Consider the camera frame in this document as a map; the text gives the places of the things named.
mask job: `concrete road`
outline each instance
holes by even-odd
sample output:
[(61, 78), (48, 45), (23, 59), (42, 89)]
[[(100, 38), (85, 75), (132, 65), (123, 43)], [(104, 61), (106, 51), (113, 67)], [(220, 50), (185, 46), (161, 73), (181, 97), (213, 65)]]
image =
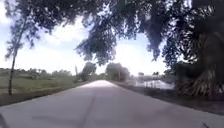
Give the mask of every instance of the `concrete road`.
[(0, 113), (3, 128), (207, 128), (204, 124), (224, 128), (222, 116), (166, 103), (106, 81), (1, 107)]

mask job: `grass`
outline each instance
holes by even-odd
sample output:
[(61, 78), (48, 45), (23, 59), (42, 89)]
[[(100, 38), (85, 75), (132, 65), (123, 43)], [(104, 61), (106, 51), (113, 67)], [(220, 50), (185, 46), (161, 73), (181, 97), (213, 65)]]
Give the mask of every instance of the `grass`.
[(144, 88), (130, 85), (129, 83), (113, 82), (120, 87), (132, 90), (134, 92), (151, 96), (166, 102), (178, 104), (181, 106), (193, 108), (196, 110), (209, 112), (218, 115), (224, 115), (224, 101), (205, 101), (192, 97), (180, 96), (174, 90), (161, 90), (156, 88)]
[(75, 83), (74, 77), (58, 77), (51, 79), (32, 80), (26, 78), (13, 79), (13, 95), (7, 94), (8, 77), (0, 76), (0, 106), (30, 100), (37, 97), (50, 95), (66, 89), (85, 84)]

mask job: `pond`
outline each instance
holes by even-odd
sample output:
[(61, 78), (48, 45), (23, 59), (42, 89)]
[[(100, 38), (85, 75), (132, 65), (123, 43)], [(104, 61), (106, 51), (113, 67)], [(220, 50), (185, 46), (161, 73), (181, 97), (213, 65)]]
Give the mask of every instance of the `pond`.
[(168, 84), (161, 80), (151, 80), (145, 82), (136, 82), (136, 86), (150, 87), (150, 88), (159, 88), (159, 89), (173, 89), (174, 84)]

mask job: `grass verge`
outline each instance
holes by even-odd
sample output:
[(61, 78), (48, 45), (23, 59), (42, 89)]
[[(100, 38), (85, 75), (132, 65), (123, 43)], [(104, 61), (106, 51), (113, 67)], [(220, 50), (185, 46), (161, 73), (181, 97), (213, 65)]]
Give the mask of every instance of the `grass verge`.
[(113, 83), (131, 91), (151, 96), (153, 98), (157, 98), (166, 102), (193, 108), (199, 111), (209, 112), (222, 116), (224, 115), (224, 101), (205, 101), (201, 99), (192, 99), (191, 97), (180, 96), (174, 90), (136, 87), (128, 83), (121, 82)]
[(61, 87), (54, 87), (54, 88), (44, 88), (42, 90), (34, 90), (34, 91), (19, 91), (14, 93), (12, 96), (9, 96), (7, 93), (0, 93), (0, 106), (10, 105), (26, 100), (31, 100), (38, 97), (43, 97), (47, 95), (51, 95), (60, 91), (64, 91), (70, 88), (75, 88), (89, 82), (80, 82), (75, 83), (70, 86), (61, 86)]

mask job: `sky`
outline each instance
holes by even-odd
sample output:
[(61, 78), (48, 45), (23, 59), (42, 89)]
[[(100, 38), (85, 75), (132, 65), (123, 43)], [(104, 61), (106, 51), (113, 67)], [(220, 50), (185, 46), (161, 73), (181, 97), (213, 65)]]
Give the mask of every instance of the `sky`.
[[(0, 68), (10, 68), (12, 60), (5, 60), (6, 41), (10, 39), (11, 21), (5, 16), (4, 3), (0, 0)], [(68, 70), (75, 74), (75, 66), (81, 71), (85, 65), (74, 48), (88, 36), (88, 30), (82, 26), (81, 18), (75, 25), (57, 26), (51, 35), (43, 34), (35, 47), (30, 49), (25, 45), (19, 50), (15, 68), (45, 69), (48, 72)], [(119, 40), (116, 47), (116, 58), (113, 62), (127, 67), (131, 74), (138, 72), (152, 74), (166, 69), (163, 58), (152, 62), (152, 53), (146, 50), (148, 40), (144, 35), (138, 35), (136, 40)], [(97, 67), (97, 73), (105, 72), (106, 66)]]

